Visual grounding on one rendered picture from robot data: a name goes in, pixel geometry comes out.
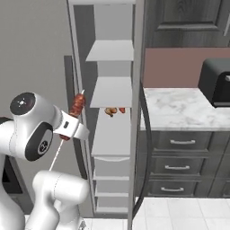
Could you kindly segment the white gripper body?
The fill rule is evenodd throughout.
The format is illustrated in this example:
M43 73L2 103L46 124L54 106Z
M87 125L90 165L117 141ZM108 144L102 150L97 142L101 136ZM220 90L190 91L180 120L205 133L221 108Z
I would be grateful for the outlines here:
M72 137L80 140L86 140L89 136L89 133L89 129L82 124L79 119L74 119L74 130Z

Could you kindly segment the kebab skewer with brown meat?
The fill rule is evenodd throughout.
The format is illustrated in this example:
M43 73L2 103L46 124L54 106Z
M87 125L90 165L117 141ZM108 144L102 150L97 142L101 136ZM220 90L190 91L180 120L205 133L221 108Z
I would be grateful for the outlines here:
M84 97L84 91L82 91L81 93L78 93L75 98L73 99L73 105L69 111L69 115L72 116L72 117L75 117L77 118L82 110L83 110L83 107L85 105L85 97ZM59 151L61 149L61 146L63 145L63 143L65 141L68 141L69 140L69 137L66 137L64 135L59 135L59 137L61 138L61 142L60 142L60 145L57 149L57 152L55 154L55 157L53 159L53 162L51 164L51 166L49 167L50 170L53 169L53 166L54 166L54 163L56 162L57 158L58 158L58 154L59 154Z

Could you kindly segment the grey fridge freezer unit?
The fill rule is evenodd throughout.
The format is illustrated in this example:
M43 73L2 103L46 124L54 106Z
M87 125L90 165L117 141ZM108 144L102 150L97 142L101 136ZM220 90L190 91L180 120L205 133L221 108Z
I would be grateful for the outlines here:
M93 216L132 219L145 0L67 0Z

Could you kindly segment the white freezer shelf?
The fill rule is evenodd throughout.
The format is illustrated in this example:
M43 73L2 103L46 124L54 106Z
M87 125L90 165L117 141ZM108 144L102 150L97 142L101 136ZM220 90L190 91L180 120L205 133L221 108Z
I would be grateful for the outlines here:
M131 40L96 40L87 61L132 61L134 49Z
M93 156L129 156L130 109L118 111L113 117L100 109L93 140Z
M91 100L92 108L130 108L132 103L131 78L129 76L100 76Z

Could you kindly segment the brown orange food piece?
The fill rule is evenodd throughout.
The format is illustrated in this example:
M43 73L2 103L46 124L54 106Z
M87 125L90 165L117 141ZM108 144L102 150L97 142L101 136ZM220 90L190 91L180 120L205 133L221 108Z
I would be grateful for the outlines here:
M118 111L117 108L106 108L105 113L111 117L113 117L113 115Z

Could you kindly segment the white freezer drawer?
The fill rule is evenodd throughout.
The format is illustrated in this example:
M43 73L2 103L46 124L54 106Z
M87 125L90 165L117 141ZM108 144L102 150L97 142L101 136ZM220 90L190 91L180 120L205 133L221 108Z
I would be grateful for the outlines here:
M95 180L124 180L129 179L130 160L128 157L94 157Z

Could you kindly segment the grey open freezer door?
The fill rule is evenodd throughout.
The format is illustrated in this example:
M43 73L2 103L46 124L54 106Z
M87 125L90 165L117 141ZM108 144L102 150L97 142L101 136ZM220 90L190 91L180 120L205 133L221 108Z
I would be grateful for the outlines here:
M0 0L0 117L37 93L68 110L64 57L71 54L66 0Z

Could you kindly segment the dark grey base cupboard door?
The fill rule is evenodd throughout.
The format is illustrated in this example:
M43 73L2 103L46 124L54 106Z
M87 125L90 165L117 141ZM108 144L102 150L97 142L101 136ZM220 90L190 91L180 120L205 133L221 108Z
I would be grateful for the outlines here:
M217 167L209 196L230 199L230 135L224 153Z

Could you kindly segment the dark grey drawer front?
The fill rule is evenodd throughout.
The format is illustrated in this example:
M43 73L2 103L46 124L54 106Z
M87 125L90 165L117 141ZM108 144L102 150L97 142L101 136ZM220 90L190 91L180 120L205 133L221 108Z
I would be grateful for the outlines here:
M152 173L155 175L166 176L199 176L202 171L202 166L205 163L204 158L195 157L157 157L155 164L152 166ZM164 169L165 165L170 166L186 166L189 165L189 170L175 171Z
M197 181L167 181L167 180L151 180L149 182L148 194L161 197L192 197L197 187ZM167 192L161 191L161 187L169 189L184 188L183 192Z
M156 149L160 150L205 150L211 133L207 131L162 131L156 143ZM194 145L172 145L170 139L186 141L196 140Z

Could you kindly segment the black toaster oven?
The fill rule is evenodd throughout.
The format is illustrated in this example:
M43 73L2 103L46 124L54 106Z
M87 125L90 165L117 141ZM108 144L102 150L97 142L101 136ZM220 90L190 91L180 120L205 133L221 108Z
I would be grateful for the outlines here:
M230 57L207 58L201 68L198 88L214 108L230 108Z

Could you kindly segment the dark grey wall cupboard door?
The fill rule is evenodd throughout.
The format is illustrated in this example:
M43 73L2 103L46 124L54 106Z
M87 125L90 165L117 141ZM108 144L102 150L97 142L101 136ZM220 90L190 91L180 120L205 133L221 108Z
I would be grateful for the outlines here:
M147 0L148 48L229 48L230 0Z

